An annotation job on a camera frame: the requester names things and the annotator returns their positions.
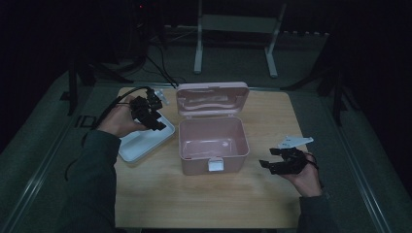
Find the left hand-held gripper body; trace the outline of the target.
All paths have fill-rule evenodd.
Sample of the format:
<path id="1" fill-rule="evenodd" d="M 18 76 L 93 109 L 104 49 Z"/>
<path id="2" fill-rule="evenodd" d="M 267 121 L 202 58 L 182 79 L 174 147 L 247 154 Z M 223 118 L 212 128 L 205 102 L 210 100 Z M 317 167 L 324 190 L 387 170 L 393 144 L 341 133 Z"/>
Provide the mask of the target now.
<path id="1" fill-rule="evenodd" d="M 143 125 L 153 123 L 155 119 L 159 120 L 161 118 L 159 110 L 163 108 L 162 101 L 153 89 L 148 87 L 146 94 L 146 98 L 137 96 L 129 102 L 132 118 Z"/>

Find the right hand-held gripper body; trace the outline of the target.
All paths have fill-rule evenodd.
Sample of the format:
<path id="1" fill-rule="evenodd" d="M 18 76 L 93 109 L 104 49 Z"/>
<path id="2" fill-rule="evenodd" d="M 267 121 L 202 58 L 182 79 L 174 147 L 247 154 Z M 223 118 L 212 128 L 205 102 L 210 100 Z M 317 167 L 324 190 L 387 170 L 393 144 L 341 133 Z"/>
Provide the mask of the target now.
<path id="1" fill-rule="evenodd" d="M 287 136 L 277 148 L 270 149 L 272 155 L 279 155 L 283 158 L 278 166 L 272 166 L 279 170 L 279 175 L 299 174 L 308 163 L 305 154 L 299 150 L 299 146 L 312 143 L 312 137 Z"/>

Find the white tray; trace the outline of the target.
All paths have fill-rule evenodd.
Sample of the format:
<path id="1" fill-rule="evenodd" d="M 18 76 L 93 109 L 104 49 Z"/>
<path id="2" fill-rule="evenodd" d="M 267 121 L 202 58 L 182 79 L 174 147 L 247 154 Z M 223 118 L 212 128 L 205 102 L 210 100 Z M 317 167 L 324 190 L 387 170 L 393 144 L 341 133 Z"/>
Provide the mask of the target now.
<path id="1" fill-rule="evenodd" d="M 159 121 L 165 124 L 162 130 L 135 131 L 120 139 L 119 155 L 123 161 L 138 161 L 174 135 L 175 127 L 165 116 Z"/>

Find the pink storage box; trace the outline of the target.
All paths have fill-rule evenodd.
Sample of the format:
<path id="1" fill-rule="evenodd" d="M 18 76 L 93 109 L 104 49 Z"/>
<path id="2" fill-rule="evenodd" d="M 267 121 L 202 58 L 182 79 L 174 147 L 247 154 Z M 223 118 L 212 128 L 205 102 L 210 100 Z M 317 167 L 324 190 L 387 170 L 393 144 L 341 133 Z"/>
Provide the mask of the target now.
<path id="1" fill-rule="evenodd" d="M 250 151 L 242 119 L 249 87 L 243 82 L 185 83 L 176 92 L 179 123 L 179 155 L 188 176 L 239 171 Z M 219 140 L 228 150 L 216 157 L 183 159 L 183 145 L 194 140 Z"/>

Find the person's right hand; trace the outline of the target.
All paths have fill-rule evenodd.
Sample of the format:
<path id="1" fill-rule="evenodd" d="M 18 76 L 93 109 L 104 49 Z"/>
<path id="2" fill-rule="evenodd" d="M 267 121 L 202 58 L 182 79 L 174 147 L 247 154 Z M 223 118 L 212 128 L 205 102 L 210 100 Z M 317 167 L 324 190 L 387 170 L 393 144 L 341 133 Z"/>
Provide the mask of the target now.
<path id="1" fill-rule="evenodd" d="M 310 152 L 305 152 L 305 157 L 308 163 L 299 174 L 282 175 L 282 178 L 291 182 L 302 197 L 321 196 L 323 191 L 319 171 L 316 168 L 315 156 Z"/>

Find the person's left hand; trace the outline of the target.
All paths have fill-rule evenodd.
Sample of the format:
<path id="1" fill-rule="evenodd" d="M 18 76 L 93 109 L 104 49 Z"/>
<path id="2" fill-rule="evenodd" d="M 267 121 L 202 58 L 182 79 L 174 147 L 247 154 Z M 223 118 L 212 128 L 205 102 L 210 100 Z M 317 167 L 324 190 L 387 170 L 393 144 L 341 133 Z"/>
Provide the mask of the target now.
<path id="1" fill-rule="evenodd" d="M 134 100 L 134 97 L 128 95 L 124 102 L 117 104 L 97 126 L 97 130 L 103 131 L 118 138 L 122 138 L 135 131 L 145 131 L 147 127 L 136 122 L 132 118 L 131 108 L 129 103 Z"/>

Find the black stand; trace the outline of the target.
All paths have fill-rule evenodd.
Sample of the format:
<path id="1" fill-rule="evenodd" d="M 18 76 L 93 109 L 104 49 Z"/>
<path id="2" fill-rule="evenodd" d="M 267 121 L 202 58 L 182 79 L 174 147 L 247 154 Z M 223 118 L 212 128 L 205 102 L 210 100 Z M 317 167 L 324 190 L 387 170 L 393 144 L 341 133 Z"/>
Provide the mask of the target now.
<path id="1" fill-rule="evenodd" d="M 79 56 L 73 56 L 69 59 L 68 62 L 68 90 L 63 92 L 60 99 L 67 101 L 69 103 L 68 116 L 71 116 L 79 103 L 78 95 L 78 78 L 79 73 L 82 68 L 91 66 L 94 69 L 102 72 L 104 75 L 107 75 L 112 80 L 119 83 L 131 83 L 131 80 L 128 80 L 115 71 L 110 70 L 108 67 L 102 63 L 96 61 L 95 59 L 81 54 Z"/>
<path id="2" fill-rule="evenodd" d="M 321 61 L 316 61 L 307 77 L 296 83 L 283 86 L 281 90 L 295 91 L 311 82 L 320 81 L 316 92 L 322 97 L 326 97 L 331 93 L 333 94 L 332 118 L 338 126 L 341 126 L 341 112 L 347 110 L 343 98 L 348 97 L 348 93 L 344 88 L 344 78 L 345 73 L 339 62 L 332 61 L 326 64 Z"/>

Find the white metal stand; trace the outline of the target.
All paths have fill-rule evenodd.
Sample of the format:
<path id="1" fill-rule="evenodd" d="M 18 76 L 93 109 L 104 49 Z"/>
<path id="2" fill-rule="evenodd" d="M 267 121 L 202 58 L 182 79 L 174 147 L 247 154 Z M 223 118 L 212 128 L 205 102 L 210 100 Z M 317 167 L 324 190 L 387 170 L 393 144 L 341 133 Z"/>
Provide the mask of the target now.
<path id="1" fill-rule="evenodd" d="M 230 15 L 211 15 L 203 13 L 203 0 L 197 0 L 197 44 L 194 57 L 193 72 L 202 72 L 203 62 L 203 34 L 205 31 L 228 31 L 242 33 L 260 33 L 271 36 L 270 43 L 264 48 L 269 76 L 278 77 L 275 64 L 274 49 L 280 34 L 281 25 L 286 12 L 287 4 L 282 3 L 279 13 L 275 17 L 241 17 Z"/>

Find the metal floor rail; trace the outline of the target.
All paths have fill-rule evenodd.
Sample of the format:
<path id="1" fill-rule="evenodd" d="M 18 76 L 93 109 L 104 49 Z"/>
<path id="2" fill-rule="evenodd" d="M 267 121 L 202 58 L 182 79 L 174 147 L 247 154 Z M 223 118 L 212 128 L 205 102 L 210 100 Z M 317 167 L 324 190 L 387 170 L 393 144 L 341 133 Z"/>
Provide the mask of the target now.
<path id="1" fill-rule="evenodd" d="M 361 169 L 361 165 L 357 160 L 355 151 L 349 144 L 348 137 L 341 129 L 341 127 L 337 125 L 332 114 L 327 109 L 324 109 L 324 111 L 327 115 L 328 121 L 337 134 L 338 141 L 343 146 L 346 154 L 346 161 L 348 163 L 352 177 L 357 184 L 360 196 L 369 212 L 370 218 L 376 228 L 377 233 L 393 233 L 393 230 L 389 225 L 389 222 L 377 200 L 377 197 L 373 189 L 371 188 L 370 183 L 367 181 L 363 170 Z"/>
<path id="2" fill-rule="evenodd" d="M 58 134 L 51 142 L 51 146 L 46 152 L 45 157 L 35 171 L 34 175 L 29 179 L 22 194 L 18 198 L 15 207 L 6 218 L 4 225 L 0 228 L 0 233 L 17 233 L 18 226 L 24 219 L 26 212 L 30 209 L 32 202 L 42 188 L 46 176 L 48 175 L 54 161 L 55 155 L 66 138 L 69 129 L 70 125 L 65 125 L 58 131 Z"/>

